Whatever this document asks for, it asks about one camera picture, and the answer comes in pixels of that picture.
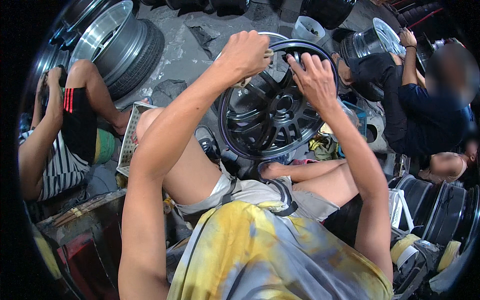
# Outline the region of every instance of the plastic bucket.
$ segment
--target plastic bucket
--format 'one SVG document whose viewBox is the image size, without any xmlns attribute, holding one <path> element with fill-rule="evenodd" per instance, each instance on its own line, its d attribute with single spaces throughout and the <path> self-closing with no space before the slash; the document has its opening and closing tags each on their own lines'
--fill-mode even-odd
<svg viewBox="0 0 480 300">
<path fill-rule="evenodd" d="M 96 130 L 96 145 L 95 145 L 95 164 L 105 164 L 110 160 L 115 150 L 115 138 L 113 134 L 103 130 Z"/>
<path fill-rule="evenodd" d="M 312 18 L 300 16 L 292 30 L 293 39 L 304 39 L 313 43 L 325 36 L 325 29 Z"/>
</svg>

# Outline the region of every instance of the dark blue shirt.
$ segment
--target dark blue shirt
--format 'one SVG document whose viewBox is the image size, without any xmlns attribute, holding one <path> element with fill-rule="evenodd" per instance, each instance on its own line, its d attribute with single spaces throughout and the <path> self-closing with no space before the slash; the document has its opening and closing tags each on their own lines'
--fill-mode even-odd
<svg viewBox="0 0 480 300">
<path fill-rule="evenodd" d="M 473 120 L 470 106 L 453 109 L 451 95 L 430 97 L 416 84 L 398 88 L 398 100 L 407 115 L 404 154 L 432 155 L 447 152 L 458 145 Z"/>
</svg>

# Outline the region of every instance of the gray shorts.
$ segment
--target gray shorts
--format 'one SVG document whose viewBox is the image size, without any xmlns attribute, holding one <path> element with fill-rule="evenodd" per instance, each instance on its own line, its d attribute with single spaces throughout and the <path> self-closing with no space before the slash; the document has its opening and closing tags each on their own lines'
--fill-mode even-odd
<svg viewBox="0 0 480 300">
<path fill-rule="evenodd" d="M 283 210 L 273 211 L 279 216 L 306 217 L 319 222 L 325 220 L 340 207 L 313 192 L 293 191 L 290 176 L 262 183 L 257 180 L 235 180 L 220 163 L 222 176 L 210 196 L 198 203 L 181 205 L 175 203 L 186 222 L 195 225 L 203 213 L 221 206 L 227 201 L 244 201 L 252 204 L 281 201 Z"/>
</svg>

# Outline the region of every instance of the white bucket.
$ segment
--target white bucket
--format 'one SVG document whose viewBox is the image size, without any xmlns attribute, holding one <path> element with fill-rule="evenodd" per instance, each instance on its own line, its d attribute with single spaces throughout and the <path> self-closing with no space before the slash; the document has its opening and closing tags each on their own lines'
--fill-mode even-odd
<svg viewBox="0 0 480 300">
<path fill-rule="evenodd" d="M 304 39 L 313 43 L 318 42 L 324 36 L 325 29 L 317 21 L 306 16 L 298 17 L 295 28 L 292 30 L 292 38 Z"/>
</svg>

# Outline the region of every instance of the blue plastic basket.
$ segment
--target blue plastic basket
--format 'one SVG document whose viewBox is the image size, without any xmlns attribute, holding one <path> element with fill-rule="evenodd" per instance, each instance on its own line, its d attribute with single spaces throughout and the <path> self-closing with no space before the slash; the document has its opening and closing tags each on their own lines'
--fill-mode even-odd
<svg viewBox="0 0 480 300">
<path fill-rule="evenodd" d="M 355 113 L 357 114 L 357 117 L 359 118 L 359 126 L 358 126 L 359 132 L 361 135 L 367 136 L 367 114 L 365 113 L 365 111 L 359 108 L 358 106 L 353 105 L 347 101 L 342 101 L 342 103 L 345 104 L 345 106 L 348 107 L 349 109 L 355 111 Z"/>
</svg>

